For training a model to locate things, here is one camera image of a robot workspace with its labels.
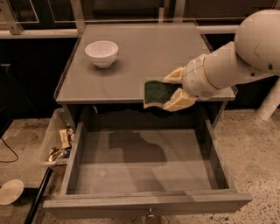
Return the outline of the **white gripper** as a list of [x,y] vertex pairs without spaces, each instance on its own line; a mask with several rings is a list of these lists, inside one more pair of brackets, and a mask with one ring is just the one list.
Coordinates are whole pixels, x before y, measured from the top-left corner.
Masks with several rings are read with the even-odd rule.
[[187,66],[179,67],[163,78],[164,83],[181,84],[182,87],[167,90],[163,110],[179,111],[191,107],[197,99],[207,100],[217,95],[220,90],[207,79],[204,61],[206,55],[191,60]]

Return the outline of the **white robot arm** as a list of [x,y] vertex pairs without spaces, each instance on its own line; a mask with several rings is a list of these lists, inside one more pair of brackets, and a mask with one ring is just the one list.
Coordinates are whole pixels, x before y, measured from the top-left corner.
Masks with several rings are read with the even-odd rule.
[[261,10],[237,28],[234,40],[164,77],[179,84],[163,109],[178,111],[236,84],[280,74],[280,10]]

